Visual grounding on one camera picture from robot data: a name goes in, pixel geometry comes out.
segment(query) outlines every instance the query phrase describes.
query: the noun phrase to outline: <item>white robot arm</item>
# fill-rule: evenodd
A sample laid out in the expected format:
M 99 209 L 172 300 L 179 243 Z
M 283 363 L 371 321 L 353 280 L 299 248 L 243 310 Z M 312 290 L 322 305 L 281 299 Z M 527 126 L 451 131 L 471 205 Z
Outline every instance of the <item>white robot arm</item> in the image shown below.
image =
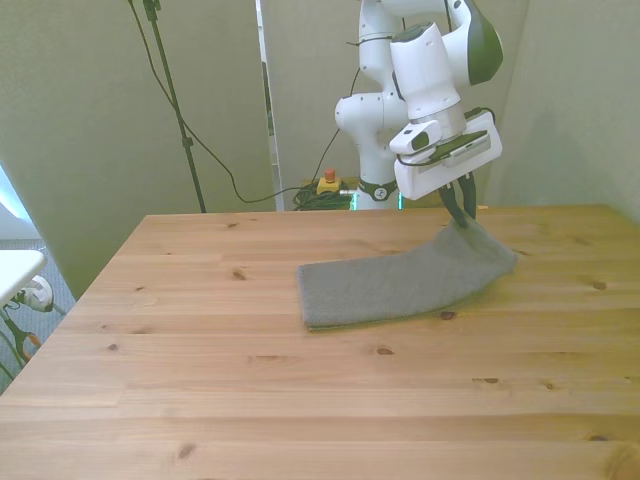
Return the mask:
M 399 33 L 399 18 L 417 13 L 447 13 L 455 29 L 443 37 L 428 23 Z M 362 0 L 360 67 L 384 91 L 343 99 L 336 110 L 338 125 L 360 151 L 361 206 L 390 208 L 388 187 L 397 182 L 410 199 L 439 190 L 464 224 L 451 185 L 459 180 L 465 210 L 475 218 L 471 172 L 500 156 L 502 144 L 493 115 L 465 114 L 457 87 L 491 80 L 502 60 L 499 36 L 473 0 Z M 380 104 L 376 111 L 368 106 L 374 102 Z M 379 131 L 397 131 L 407 120 L 389 145 L 377 141 Z M 395 179 L 389 176 L 389 158 L 396 160 Z

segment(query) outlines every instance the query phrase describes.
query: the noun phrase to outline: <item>wooden table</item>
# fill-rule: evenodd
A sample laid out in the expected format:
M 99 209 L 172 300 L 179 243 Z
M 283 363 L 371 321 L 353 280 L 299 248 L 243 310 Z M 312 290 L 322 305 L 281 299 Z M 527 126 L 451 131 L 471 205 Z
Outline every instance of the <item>wooden table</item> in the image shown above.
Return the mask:
M 640 478 L 640 233 L 607 208 L 483 212 L 521 262 L 454 318 L 305 331 L 298 265 L 447 220 L 145 219 L 0 399 L 0 478 Z

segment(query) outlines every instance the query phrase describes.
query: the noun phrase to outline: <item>black strap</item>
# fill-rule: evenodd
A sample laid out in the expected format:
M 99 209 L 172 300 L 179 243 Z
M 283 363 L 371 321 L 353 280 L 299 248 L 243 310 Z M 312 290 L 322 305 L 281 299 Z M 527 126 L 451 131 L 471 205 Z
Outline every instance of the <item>black strap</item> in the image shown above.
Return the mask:
M 360 184 L 358 185 L 360 190 L 373 198 L 376 202 L 386 202 L 389 200 L 389 197 L 398 190 L 398 182 L 393 181 L 389 182 L 386 185 L 376 185 L 375 183 L 365 182 L 360 179 Z

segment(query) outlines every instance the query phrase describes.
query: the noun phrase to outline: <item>white wall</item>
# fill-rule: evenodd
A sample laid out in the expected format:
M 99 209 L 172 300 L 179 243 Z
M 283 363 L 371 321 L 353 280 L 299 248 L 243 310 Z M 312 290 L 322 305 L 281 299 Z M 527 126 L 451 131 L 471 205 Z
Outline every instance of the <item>white wall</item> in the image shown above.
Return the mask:
M 531 2 L 488 200 L 606 203 L 640 221 L 640 3 Z
M 245 196 L 273 193 L 255 2 L 163 0 L 159 17 L 185 118 Z M 145 215 L 198 211 L 125 0 L 4 0 L 0 66 L 0 161 L 76 296 Z M 211 212 L 273 209 L 194 151 Z
M 505 63 L 492 82 L 461 92 L 469 109 L 489 106 L 502 118 L 528 3 L 477 0 L 500 32 Z M 345 42 L 358 41 L 360 2 L 268 0 L 262 13 L 281 177 L 284 187 L 294 187 L 312 177 L 336 130 L 335 106 L 349 94 L 358 69 L 358 49 Z M 422 20 L 408 18 L 407 24 Z M 446 18 L 436 20 L 446 31 Z M 361 77 L 356 92 L 376 89 Z M 341 176 L 358 176 L 358 153 L 348 135 L 338 137 L 324 165 L 338 168 Z M 478 175 L 480 193 L 486 175 L 486 169 Z

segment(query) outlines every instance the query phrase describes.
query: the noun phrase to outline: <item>gray cloth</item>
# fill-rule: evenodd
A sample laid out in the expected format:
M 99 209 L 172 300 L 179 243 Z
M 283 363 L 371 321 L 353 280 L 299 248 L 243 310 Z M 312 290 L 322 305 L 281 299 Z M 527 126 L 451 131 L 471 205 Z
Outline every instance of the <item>gray cloth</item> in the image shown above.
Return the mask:
M 316 330 L 440 311 L 480 293 L 516 263 L 478 223 L 451 222 L 407 253 L 301 266 L 303 319 Z

